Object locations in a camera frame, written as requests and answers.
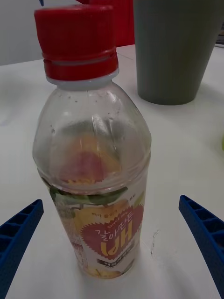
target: bottle neck ring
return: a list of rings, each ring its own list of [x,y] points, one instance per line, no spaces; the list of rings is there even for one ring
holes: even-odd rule
[[[69,91],[85,91],[99,89],[107,86],[111,80],[117,76],[119,73],[119,68],[109,75],[105,75],[99,78],[89,79],[89,80],[78,80],[78,81],[61,81],[49,78],[47,76],[48,82],[57,85],[58,88]]]

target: blue plastic piece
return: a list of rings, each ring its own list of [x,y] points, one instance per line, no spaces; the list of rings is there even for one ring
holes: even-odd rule
[[[182,195],[179,210],[207,263],[219,294],[224,299],[224,222]]]
[[[43,203],[38,199],[0,226],[0,299],[5,299],[42,215]]]

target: bottle cap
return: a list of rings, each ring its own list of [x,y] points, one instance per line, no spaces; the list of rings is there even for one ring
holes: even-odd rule
[[[89,80],[117,70],[111,6],[45,8],[35,11],[35,21],[47,77]]]

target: gray container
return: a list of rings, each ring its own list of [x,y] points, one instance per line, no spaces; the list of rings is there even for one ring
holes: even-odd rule
[[[134,0],[138,94],[192,101],[224,19],[224,0]]]

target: table surface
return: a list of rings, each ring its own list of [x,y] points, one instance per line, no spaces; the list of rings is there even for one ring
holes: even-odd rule
[[[0,67],[0,222],[41,198],[44,215],[7,299],[218,299],[219,294],[178,210],[185,194],[224,218],[224,49],[215,48],[196,99],[159,106],[136,90],[135,48],[117,49],[114,79],[152,134],[140,255],[132,271],[103,281],[82,274],[32,159],[41,109],[55,86],[41,60]]]

